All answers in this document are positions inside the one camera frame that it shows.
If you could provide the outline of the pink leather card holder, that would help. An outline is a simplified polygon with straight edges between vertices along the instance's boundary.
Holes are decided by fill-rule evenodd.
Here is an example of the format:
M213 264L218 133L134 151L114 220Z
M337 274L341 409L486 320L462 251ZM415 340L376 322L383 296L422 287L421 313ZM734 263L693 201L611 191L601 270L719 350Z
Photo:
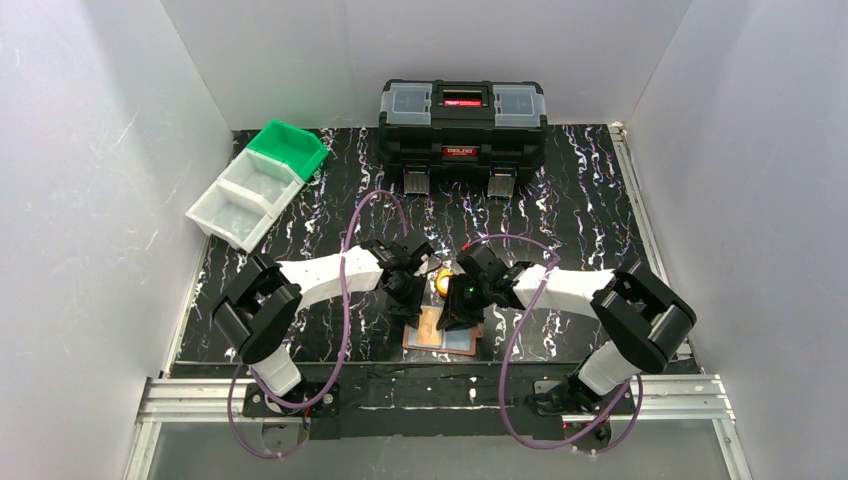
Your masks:
M441 307L424 306L419 316L418 327L405 326L402 346L409 350L474 356L478 340L483 337L480 326L450 331L439 330L436 326L441 313Z

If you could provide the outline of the orange credit card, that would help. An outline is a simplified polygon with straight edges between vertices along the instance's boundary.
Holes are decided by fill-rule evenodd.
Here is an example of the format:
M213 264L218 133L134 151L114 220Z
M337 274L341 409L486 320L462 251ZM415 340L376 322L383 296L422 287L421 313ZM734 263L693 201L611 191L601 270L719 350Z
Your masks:
M425 306L422 308L417 328L420 342L429 344L441 342L443 331L438 328L441 313L441 307Z

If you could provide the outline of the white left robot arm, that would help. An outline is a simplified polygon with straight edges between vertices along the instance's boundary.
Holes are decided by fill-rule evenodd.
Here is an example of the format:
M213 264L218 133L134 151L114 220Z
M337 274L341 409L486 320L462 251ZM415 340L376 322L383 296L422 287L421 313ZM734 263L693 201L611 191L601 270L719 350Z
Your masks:
M214 325L266 390L284 398L302 375L283 340L296 314L345 293L382 290L386 313L417 326L425 266L435 255L427 240L367 240L348 250L302 261L260 254L223 289L212 309Z

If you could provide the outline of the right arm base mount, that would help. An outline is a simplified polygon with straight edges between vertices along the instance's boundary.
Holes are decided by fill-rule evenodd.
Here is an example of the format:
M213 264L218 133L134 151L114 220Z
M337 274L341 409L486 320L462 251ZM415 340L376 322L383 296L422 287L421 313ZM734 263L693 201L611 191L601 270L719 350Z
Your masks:
M563 421L563 428L565 436L570 438L582 431L605 410L614 400L617 391L618 387L614 387L608 394L598 396L577 380L537 380L533 383L533 390L527 397L527 403L540 416L568 418ZM609 447L614 442L611 417L631 416L635 412L635 405L635 394L628 387L604 420L572 446L586 453L597 453Z

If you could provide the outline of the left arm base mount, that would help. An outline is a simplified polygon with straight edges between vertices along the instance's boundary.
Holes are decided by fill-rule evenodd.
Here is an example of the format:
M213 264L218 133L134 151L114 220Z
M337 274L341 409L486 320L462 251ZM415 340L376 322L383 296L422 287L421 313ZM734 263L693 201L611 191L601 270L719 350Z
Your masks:
M282 405L268 395L270 388L263 382L249 383L245 388L244 399L238 404L241 415L246 418L332 418L340 411L341 388L333 383L330 389L320 394L325 382L301 381L292 390L280 398Z

